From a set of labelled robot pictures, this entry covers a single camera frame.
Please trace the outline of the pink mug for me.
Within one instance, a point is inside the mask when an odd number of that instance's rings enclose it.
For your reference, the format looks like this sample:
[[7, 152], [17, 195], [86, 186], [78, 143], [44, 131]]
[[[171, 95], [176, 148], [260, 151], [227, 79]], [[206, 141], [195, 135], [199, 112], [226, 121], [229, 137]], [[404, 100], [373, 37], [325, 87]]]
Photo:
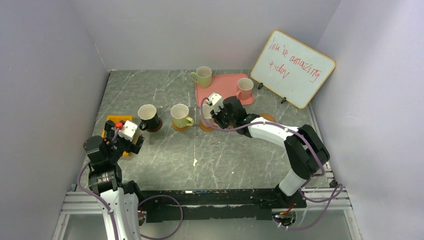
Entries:
[[236, 97], [241, 100], [247, 100], [253, 91], [254, 83], [251, 79], [244, 77], [237, 81]]
[[214, 122], [214, 119], [212, 118], [212, 115], [211, 115], [211, 111], [214, 108], [212, 106], [209, 106], [208, 104], [205, 103], [205, 104], [202, 105], [202, 108], [201, 109], [202, 109], [202, 112], [203, 112], [203, 116], [205, 118], [205, 120], [203, 120], [203, 119], [201, 120], [202, 124], [205, 127], [207, 127], [207, 128], [210, 127], [207, 123], [209, 123], [210, 125], [216, 127], [217, 124]]

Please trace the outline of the light wooden coaster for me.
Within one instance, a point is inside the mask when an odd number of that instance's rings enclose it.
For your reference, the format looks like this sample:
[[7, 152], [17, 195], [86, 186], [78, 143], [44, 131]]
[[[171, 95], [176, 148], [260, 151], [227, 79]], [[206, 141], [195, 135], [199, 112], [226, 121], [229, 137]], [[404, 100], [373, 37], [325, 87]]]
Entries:
[[199, 122], [199, 127], [205, 132], [212, 132], [215, 130], [213, 127], [209, 127], [208, 125], [205, 125], [202, 121]]
[[190, 126], [185, 126], [185, 127], [178, 127], [178, 126], [176, 126], [175, 125], [175, 123], [174, 122], [172, 122], [172, 127], [176, 130], [176, 131], [178, 131], [178, 132], [183, 132], [183, 131], [186, 131]]

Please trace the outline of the black mug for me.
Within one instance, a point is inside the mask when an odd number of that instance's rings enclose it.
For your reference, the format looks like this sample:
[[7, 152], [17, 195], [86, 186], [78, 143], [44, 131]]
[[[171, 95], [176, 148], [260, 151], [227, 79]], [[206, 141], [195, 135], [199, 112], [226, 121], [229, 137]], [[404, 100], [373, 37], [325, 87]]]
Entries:
[[161, 129], [163, 122], [159, 118], [157, 108], [154, 105], [142, 105], [137, 114], [141, 120], [139, 128], [142, 131], [157, 132]]

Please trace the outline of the green mug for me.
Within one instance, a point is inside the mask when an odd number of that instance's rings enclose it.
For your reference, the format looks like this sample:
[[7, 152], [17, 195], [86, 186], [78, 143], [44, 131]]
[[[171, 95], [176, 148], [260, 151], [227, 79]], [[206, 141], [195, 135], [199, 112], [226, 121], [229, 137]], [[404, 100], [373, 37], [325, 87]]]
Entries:
[[187, 105], [178, 103], [174, 105], [170, 114], [172, 116], [172, 122], [179, 128], [183, 128], [185, 126], [192, 127], [195, 123], [194, 119], [189, 116], [190, 110]]
[[196, 71], [189, 74], [190, 78], [201, 88], [208, 88], [212, 82], [212, 69], [207, 66], [200, 66]]

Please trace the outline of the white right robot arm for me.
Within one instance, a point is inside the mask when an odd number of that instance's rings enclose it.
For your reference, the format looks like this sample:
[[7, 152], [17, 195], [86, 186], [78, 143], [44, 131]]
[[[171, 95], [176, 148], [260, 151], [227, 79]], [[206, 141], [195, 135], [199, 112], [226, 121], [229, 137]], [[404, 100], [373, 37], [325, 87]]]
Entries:
[[294, 194], [311, 178], [324, 175], [324, 164], [330, 160], [330, 153], [311, 125], [287, 126], [247, 113], [236, 96], [223, 98], [214, 92], [201, 103], [212, 108], [209, 113], [217, 130], [235, 131], [285, 149], [290, 168], [275, 188], [274, 199], [278, 206], [288, 207], [294, 201]]

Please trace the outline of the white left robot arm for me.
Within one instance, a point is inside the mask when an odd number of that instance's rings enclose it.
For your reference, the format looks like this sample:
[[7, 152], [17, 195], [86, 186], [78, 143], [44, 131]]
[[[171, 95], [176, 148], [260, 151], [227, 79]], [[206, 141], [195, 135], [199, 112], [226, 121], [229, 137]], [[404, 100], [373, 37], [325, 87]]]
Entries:
[[144, 138], [138, 134], [138, 125], [130, 120], [107, 120], [104, 135], [94, 135], [83, 143], [89, 159], [87, 193], [100, 206], [109, 240], [139, 240], [138, 209], [143, 196], [132, 180], [123, 182], [118, 161], [124, 153], [138, 154]]

